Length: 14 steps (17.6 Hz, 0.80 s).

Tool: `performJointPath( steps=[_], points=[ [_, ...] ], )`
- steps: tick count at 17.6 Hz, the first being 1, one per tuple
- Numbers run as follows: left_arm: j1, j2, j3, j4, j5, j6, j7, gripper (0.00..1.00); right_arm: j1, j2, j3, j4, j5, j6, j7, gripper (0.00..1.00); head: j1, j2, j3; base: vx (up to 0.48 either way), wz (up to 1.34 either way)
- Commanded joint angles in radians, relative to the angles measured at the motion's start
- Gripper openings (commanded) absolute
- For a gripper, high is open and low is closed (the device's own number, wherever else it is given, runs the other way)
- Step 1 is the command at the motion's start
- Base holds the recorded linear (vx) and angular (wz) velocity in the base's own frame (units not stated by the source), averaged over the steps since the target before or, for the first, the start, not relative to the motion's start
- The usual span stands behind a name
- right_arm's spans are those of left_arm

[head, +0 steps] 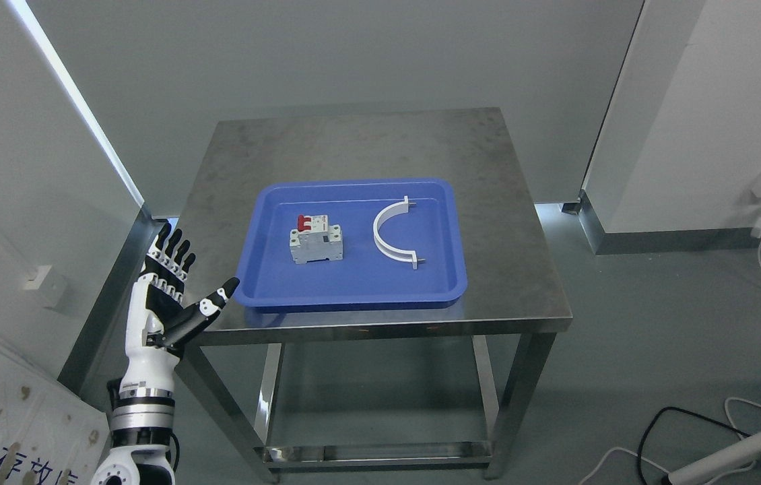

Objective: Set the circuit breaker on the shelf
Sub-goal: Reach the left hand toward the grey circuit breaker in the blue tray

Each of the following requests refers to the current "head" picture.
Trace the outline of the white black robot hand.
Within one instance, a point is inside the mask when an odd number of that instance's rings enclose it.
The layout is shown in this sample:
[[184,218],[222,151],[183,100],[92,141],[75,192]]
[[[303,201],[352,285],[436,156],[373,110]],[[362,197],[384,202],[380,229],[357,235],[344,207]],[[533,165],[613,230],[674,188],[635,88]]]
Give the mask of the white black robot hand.
[[129,363],[119,398],[170,397],[186,345],[220,316],[239,286],[232,277],[196,303],[185,304],[185,284],[195,262],[190,245],[180,229],[165,223],[147,249],[131,288],[125,332]]

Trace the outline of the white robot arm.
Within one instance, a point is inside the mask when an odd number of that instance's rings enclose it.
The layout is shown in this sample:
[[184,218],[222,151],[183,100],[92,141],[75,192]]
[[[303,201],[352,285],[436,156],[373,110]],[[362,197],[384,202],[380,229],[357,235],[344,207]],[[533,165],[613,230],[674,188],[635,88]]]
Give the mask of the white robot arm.
[[110,449],[92,484],[174,484],[178,440],[173,433],[175,401],[167,389],[120,390],[107,381]]

